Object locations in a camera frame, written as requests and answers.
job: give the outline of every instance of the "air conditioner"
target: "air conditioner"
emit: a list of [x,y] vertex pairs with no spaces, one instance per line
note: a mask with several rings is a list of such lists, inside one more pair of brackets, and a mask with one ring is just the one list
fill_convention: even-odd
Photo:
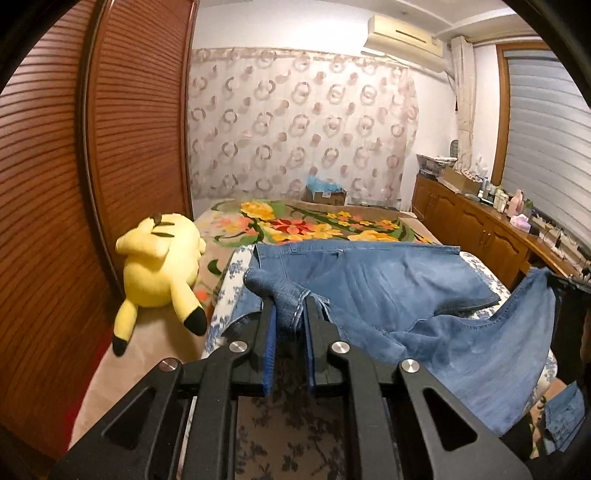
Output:
[[421,28],[382,15],[374,15],[369,19],[365,47],[411,61],[435,72],[442,72],[447,66],[441,40]]

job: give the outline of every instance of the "window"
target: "window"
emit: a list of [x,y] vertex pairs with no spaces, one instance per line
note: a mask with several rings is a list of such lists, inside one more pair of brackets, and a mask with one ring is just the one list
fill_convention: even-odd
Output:
[[591,245],[591,111],[550,50],[498,47],[505,98],[493,183],[511,193],[521,189],[536,208]]

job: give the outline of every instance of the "pink bottle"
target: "pink bottle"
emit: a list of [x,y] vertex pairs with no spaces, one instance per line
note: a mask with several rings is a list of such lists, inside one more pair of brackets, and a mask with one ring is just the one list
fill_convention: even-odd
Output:
[[515,196],[509,202],[509,209],[507,210],[508,217],[520,215],[523,212],[523,193],[521,190],[515,192]]

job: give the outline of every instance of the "yellow plush toy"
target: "yellow plush toy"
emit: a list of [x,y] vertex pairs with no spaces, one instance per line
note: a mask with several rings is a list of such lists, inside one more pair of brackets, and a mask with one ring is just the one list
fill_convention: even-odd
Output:
[[127,348],[138,307],[163,307],[172,301],[183,325],[195,335],[205,334],[205,311],[191,289],[205,241],[191,220],[179,213],[146,218],[120,237],[115,248],[127,256],[123,270],[126,298],[113,330],[116,356]]

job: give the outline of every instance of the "tied curtain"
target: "tied curtain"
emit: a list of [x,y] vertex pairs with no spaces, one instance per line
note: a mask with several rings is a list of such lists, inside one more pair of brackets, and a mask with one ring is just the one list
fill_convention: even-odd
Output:
[[407,67],[278,48],[193,50],[191,192],[300,199],[308,175],[395,206],[418,126]]
[[464,37],[452,38],[452,61],[456,75],[458,129],[458,161],[454,167],[470,170],[476,109],[476,61],[474,47]]

